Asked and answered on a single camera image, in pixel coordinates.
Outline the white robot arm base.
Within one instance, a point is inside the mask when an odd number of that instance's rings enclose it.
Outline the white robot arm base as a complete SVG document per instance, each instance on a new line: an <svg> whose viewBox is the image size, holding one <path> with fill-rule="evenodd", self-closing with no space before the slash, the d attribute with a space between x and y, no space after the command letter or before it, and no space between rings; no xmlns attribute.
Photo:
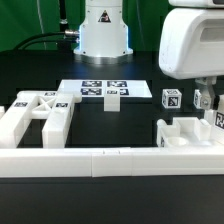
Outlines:
<svg viewBox="0 0 224 224"><path fill-rule="evenodd" d="M109 65L132 59L122 8L123 0L85 0L85 19L74 50L77 61Z"/></svg>

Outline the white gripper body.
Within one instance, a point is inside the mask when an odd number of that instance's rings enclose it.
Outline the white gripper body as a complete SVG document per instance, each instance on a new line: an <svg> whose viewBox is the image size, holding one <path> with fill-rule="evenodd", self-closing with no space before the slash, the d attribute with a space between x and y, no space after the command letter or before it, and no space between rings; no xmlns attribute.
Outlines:
<svg viewBox="0 0 224 224"><path fill-rule="evenodd" d="M159 67L176 79L224 75L224 0L168 0Z"/></svg>

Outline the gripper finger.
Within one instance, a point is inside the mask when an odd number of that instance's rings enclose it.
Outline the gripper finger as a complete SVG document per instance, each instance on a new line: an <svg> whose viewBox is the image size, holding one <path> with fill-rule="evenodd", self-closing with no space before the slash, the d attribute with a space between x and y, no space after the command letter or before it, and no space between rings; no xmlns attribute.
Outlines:
<svg viewBox="0 0 224 224"><path fill-rule="evenodd" d="M215 92L213 86L216 84L216 77L202 77L195 80L201 93L200 106L204 110L212 109L214 106Z"/></svg>

